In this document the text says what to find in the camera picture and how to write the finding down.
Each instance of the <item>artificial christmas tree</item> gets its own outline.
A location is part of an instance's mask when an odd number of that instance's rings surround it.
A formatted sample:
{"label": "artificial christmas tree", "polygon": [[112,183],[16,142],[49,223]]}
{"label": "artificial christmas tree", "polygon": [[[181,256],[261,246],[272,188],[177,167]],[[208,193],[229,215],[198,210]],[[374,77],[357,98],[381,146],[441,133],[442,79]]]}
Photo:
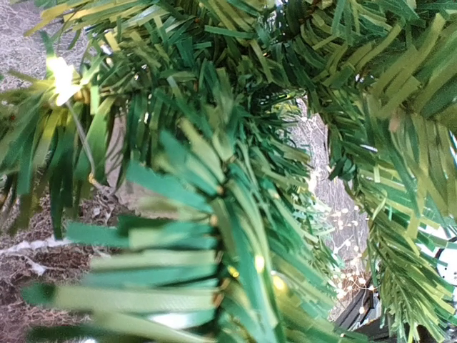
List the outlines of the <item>artificial christmas tree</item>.
{"label": "artificial christmas tree", "polygon": [[36,285],[30,302],[88,311],[110,342],[363,341],[327,322],[337,267],[313,225],[309,155],[288,128],[294,99],[328,125],[331,178],[370,216],[365,254],[391,330],[441,341],[453,288],[417,243],[456,223],[457,5],[426,0],[38,1],[34,31],[62,19],[89,46],[78,71],[48,46],[45,80],[2,95],[2,199],[27,223],[49,185],[55,234],[106,182],[114,122],[121,172],[175,219],[124,216],[68,238],[123,249],[81,286]]}

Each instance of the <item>string light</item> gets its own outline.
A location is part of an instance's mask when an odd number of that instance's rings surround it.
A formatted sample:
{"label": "string light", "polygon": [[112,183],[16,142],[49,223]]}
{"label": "string light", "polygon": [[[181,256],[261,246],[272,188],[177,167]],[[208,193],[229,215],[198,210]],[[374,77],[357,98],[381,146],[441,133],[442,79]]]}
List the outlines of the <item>string light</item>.
{"label": "string light", "polygon": [[54,76],[54,86],[57,94],[56,105],[62,106],[81,90],[81,86],[73,84],[75,68],[69,66],[62,57],[48,58],[46,66]]}

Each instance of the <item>ground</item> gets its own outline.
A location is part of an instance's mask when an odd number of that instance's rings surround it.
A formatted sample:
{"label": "ground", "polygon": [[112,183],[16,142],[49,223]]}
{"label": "ground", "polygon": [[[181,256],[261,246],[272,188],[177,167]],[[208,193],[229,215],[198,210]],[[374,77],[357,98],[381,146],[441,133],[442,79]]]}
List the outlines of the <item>ground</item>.
{"label": "ground", "polygon": [[[8,70],[15,69],[35,77],[44,75],[45,53],[39,35],[23,36],[23,33],[39,20],[39,10],[31,2],[10,5],[8,0],[0,0],[0,74],[5,75]],[[54,24],[48,31],[52,34],[58,27],[58,24]],[[71,39],[71,34],[66,35],[57,46],[57,53],[69,64],[78,66],[85,42],[82,39],[73,50],[67,51],[65,48]],[[6,75],[0,84],[0,90],[23,85],[22,81]],[[340,248],[338,255],[349,262],[358,254],[354,246],[357,246],[359,251],[364,247],[366,222],[354,209],[342,183],[327,180],[325,126],[317,116],[307,119],[306,115],[303,115],[303,121],[293,135],[298,145],[309,146],[315,166],[313,177],[316,180],[316,196],[331,208],[332,216],[328,220],[335,226],[336,231],[330,237],[328,245],[332,249]],[[118,213],[134,207],[134,200],[138,195],[146,194],[136,187],[131,187],[131,190],[134,192],[131,193],[128,187],[124,187],[117,197],[96,194],[93,199],[83,203],[80,220],[95,224],[113,224]],[[25,342],[27,328],[31,325],[65,324],[85,320],[66,312],[26,305],[21,299],[20,289],[32,281],[74,282],[87,271],[92,256],[107,253],[97,247],[68,244],[55,246],[56,242],[51,239],[49,200],[44,198],[41,205],[44,210],[31,220],[28,230],[12,238],[5,234],[0,236],[0,342]],[[351,240],[349,247],[345,244],[348,239]],[[346,277],[342,287],[353,284],[356,290],[360,285],[357,286],[357,281],[349,280],[350,277]],[[331,317],[335,318],[350,300],[351,292],[348,293],[343,304],[335,308]]]}

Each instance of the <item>white lights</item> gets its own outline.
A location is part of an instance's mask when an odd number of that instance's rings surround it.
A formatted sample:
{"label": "white lights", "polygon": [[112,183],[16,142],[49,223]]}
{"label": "white lights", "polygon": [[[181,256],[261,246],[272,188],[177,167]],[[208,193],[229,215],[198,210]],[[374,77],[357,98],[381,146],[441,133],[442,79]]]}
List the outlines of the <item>white lights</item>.
{"label": "white lights", "polygon": [[75,69],[73,66],[69,66],[62,57],[48,58],[46,66],[52,71],[55,78],[56,105],[62,106],[81,90],[81,86],[73,84]]}

